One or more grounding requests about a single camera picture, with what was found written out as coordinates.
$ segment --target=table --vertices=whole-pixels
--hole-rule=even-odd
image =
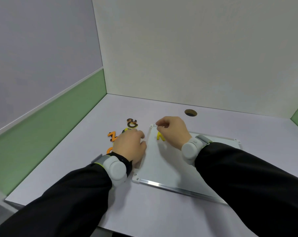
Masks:
[[[187,116],[186,109],[198,115]],[[239,139],[245,151],[298,177],[298,127],[290,119],[107,94],[6,200],[26,205],[105,154],[112,146],[107,134],[121,133],[128,118],[147,133],[165,115],[180,116],[190,131]],[[100,227],[135,237],[256,236],[228,206],[132,183],[130,177],[110,192]]]

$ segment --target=hand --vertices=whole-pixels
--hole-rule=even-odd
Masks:
[[[120,134],[114,141],[113,152],[122,155],[133,164],[140,161],[147,149],[145,141],[140,143],[144,138],[144,133],[137,129],[127,130]]]
[[[192,136],[188,132],[184,121],[176,116],[165,116],[156,122],[158,131],[173,147],[181,150]]]

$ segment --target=right hand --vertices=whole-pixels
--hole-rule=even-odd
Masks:
[[[158,120],[156,125],[167,142],[179,150],[192,138],[184,121],[178,116],[165,116]]]

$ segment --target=left hand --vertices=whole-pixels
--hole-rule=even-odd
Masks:
[[[146,142],[140,142],[143,138],[144,133],[142,131],[137,129],[127,130],[114,141],[113,152],[122,155],[135,164],[142,159],[147,149]]]

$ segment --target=gray wall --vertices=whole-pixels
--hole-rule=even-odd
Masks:
[[[0,128],[100,67],[92,0],[0,0]]]

